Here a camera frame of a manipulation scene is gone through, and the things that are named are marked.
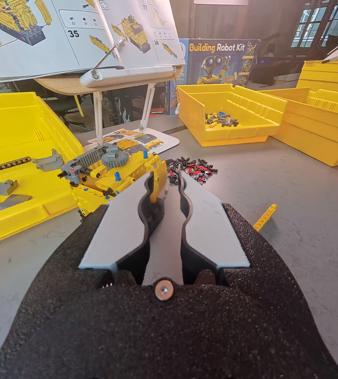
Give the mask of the yellow lego robot model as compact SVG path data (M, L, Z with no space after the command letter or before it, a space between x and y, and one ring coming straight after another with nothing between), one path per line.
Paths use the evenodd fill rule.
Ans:
M150 200L155 202L166 187L166 162L159 155L148 153L146 148L129 156L117 145L103 143L63 164L58 178L69 181L85 219L149 172L153 173Z

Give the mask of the wide grey curved lego panel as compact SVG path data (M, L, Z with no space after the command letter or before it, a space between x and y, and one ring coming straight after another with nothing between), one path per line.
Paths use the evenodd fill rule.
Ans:
M6 180L5 182L0 182L0 196L9 196L18 187L18 181Z

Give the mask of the paned window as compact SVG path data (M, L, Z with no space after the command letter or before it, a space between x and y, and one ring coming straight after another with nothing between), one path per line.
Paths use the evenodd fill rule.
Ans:
M338 0L304 1L291 50L324 48L330 36L338 37Z

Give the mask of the instruction booklet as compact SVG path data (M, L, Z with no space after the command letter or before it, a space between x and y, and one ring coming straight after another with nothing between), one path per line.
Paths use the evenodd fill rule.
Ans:
M83 73L90 87L183 65L169 1L0 0L0 83Z

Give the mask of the long grey lego panel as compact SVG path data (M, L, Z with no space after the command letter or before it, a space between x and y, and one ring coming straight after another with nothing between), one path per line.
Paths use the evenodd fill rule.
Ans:
M32 199L32 196L21 195L21 194L11 194L3 202L0 203L0 211L13 207L15 205L24 203Z

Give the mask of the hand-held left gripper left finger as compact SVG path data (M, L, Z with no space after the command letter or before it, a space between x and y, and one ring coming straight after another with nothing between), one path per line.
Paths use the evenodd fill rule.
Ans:
M148 238L143 202L150 204L154 173L149 171L111 200L79 263L79 269L121 270Z

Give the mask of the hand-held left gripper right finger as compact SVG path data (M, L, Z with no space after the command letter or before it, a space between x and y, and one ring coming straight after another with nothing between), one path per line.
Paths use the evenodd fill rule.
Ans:
M210 269L249 268L250 262L223 202L184 172L179 174L178 190L185 216L185 248Z

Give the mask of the yellow bin with large parts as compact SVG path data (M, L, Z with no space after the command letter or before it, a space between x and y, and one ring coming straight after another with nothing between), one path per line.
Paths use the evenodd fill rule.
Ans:
M63 163L84 152L59 117L34 92L0 93L0 163L45 158L56 149ZM17 180L11 194L32 199L0 211L0 241L77 207L60 169L43 172L32 162L0 171L0 182ZM0 203L8 196L0 196Z

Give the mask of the yellow bin with small parts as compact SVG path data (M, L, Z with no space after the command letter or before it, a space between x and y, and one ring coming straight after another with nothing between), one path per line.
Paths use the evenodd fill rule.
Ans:
M278 133L288 100L231 84L177 88L179 118L202 147L265 142ZM237 126L207 124L206 114L222 111Z

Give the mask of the long black lego strip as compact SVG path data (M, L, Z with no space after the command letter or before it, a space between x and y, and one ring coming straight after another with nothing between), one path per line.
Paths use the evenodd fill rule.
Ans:
M5 170L5 169L9 169L9 168L14 168L14 167L17 167L19 165L30 163L30 162L32 162L32 158L27 156L27 157L23 157L20 159L14 159L14 160L9 161L9 162L0 163L0 171Z

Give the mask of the pile of small lego parts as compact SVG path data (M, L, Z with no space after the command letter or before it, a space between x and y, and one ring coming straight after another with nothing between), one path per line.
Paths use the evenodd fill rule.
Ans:
M205 127L212 129L216 126L220 127L237 127L239 122L237 119L230 117L229 114L219 111L213 113L205 113Z

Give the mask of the long yellow lego beam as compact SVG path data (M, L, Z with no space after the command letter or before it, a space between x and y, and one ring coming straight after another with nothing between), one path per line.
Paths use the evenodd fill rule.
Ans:
M277 209L277 204L272 204L264 214L259 218L259 220L253 225L253 228L260 233L261 229L267 224L271 219L272 215Z

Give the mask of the grey curved panel with clip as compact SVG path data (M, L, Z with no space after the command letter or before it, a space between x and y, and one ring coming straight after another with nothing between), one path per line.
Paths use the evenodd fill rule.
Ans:
M50 172L61 169L63 165L62 155L56 149L52 149L52 155L45 158L31 159L36 168L43 172Z

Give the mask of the pile of lego pins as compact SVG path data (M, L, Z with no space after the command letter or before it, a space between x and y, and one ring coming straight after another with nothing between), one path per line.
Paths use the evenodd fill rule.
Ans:
M179 184L180 172L186 173L200 184L206 183L209 178L218 173L218 168L204 159L191 159L183 156L176 159L166 159L166 166L168 181L174 186Z

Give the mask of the yellow sticker sheet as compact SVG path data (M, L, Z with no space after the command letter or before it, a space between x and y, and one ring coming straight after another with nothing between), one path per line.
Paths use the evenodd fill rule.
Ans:
M138 151L151 151L153 153L155 149L165 145L165 141L161 138L139 130L119 129L104 135L102 140L103 143L118 146L121 151L128 153L129 156Z

